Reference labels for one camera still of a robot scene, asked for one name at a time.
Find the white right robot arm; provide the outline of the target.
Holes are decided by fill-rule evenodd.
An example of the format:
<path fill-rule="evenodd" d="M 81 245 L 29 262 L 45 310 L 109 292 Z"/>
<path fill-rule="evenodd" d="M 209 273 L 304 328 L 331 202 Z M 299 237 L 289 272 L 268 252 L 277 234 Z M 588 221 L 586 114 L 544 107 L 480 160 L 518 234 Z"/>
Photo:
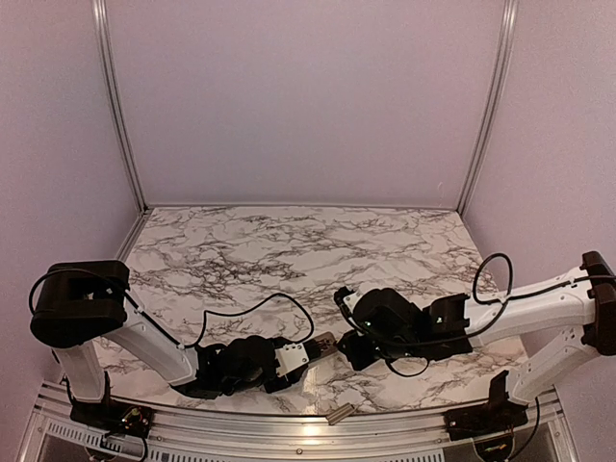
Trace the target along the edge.
<path fill-rule="evenodd" d="M 338 343 L 354 370 L 402 358 L 437 362 L 510 337 L 556 328 L 558 335 L 522 366 L 494 378 L 496 393 L 476 421 L 496 431 L 544 390 L 584 363 L 615 353 L 615 273 L 598 251 L 543 282 L 480 297 L 440 297 L 424 308 L 391 288 L 363 294 L 346 287 L 333 295 L 351 331 Z"/>

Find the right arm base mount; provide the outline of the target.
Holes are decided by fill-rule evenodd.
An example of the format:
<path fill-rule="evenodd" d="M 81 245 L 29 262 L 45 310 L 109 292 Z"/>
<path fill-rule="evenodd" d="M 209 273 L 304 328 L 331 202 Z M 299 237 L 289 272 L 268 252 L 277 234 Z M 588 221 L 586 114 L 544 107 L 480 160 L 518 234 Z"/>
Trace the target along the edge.
<path fill-rule="evenodd" d="M 490 381 L 489 395 L 482 404 L 450 409 L 444 413 L 446 430 L 452 441 L 512 430 L 528 423 L 527 404 L 509 400 L 506 391 L 508 371 Z"/>

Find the grey battery compartment cover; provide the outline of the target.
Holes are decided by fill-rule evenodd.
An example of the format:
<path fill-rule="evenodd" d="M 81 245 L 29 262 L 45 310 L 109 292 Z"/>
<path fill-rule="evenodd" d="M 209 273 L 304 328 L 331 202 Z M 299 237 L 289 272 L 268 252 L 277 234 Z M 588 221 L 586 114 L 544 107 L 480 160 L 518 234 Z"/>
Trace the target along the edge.
<path fill-rule="evenodd" d="M 342 420 L 352 416 L 355 411 L 356 409 L 352 404 L 346 403 L 327 414 L 325 418 L 329 425 L 336 425 L 339 424 Z"/>

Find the white remote control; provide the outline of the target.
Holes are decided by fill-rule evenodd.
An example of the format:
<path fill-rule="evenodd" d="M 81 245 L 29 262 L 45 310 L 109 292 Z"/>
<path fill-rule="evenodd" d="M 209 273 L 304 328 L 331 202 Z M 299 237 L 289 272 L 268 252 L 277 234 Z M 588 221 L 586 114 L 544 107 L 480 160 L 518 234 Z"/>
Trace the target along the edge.
<path fill-rule="evenodd" d="M 303 343 L 310 363 L 325 358 L 338 351 L 336 339 L 331 332 L 324 332 Z"/>

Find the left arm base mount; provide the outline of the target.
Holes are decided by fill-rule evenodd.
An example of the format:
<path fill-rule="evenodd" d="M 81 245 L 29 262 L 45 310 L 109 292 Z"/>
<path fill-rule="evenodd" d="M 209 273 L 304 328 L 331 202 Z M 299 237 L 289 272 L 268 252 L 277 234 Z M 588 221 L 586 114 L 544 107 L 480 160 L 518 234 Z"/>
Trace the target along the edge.
<path fill-rule="evenodd" d="M 64 380 L 71 404 L 70 419 L 106 430 L 110 435 L 122 434 L 146 439 L 152 424 L 153 409 L 139 404 L 118 401 L 111 397 L 109 375 L 104 372 L 104 394 L 99 402 L 78 400 L 71 391 L 70 382 Z"/>

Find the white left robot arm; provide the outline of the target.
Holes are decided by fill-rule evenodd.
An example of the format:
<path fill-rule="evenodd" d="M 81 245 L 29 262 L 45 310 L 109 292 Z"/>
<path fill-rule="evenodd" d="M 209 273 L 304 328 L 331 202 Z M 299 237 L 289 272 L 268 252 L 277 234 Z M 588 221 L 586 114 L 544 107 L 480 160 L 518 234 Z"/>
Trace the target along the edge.
<path fill-rule="evenodd" d="M 197 399 L 232 396 L 253 388 L 272 394 L 296 384 L 308 367 L 333 354 L 335 338 L 308 333 L 291 341 L 251 335 L 202 346 L 175 339 L 130 289 L 118 260 L 56 264 L 28 295 L 30 330 L 58 358 L 73 398 L 102 428 L 121 420 L 109 398 L 111 382 L 93 342 L 106 338 L 155 371 L 176 393 Z"/>

